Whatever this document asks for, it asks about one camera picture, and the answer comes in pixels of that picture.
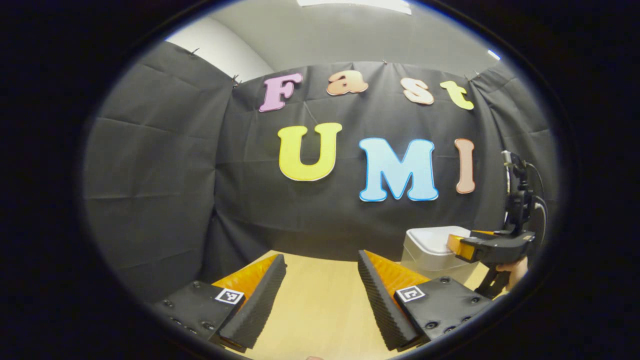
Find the white box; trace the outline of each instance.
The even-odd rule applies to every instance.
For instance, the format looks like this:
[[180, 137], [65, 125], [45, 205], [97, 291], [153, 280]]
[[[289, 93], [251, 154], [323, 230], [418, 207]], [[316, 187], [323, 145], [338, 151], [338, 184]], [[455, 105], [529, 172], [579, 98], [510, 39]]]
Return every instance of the white box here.
[[464, 284], [478, 262], [467, 263], [456, 258], [453, 251], [447, 248], [449, 234], [469, 237], [471, 231], [460, 226], [407, 230], [400, 264], [430, 279], [449, 276]]

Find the screw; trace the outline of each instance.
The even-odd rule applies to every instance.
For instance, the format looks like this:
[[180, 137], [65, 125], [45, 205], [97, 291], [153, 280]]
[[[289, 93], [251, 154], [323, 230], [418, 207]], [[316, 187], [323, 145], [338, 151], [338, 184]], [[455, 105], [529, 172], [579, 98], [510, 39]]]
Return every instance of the screw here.
[[202, 327], [211, 331], [216, 329], [213, 325], [211, 325], [211, 323], [208, 323], [208, 322], [203, 322]]

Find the table surface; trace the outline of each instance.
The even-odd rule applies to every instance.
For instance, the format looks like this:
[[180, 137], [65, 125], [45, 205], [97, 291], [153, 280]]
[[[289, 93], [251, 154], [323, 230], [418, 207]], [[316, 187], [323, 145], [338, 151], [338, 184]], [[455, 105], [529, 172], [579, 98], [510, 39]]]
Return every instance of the table surface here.
[[[399, 354], [385, 346], [356, 261], [271, 250], [254, 262], [274, 254], [284, 255], [287, 275], [255, 346], [242, 355], [254, 360], [383, 360]], [[475, 289], [487, 270], [478, 264], [464, 285]]]

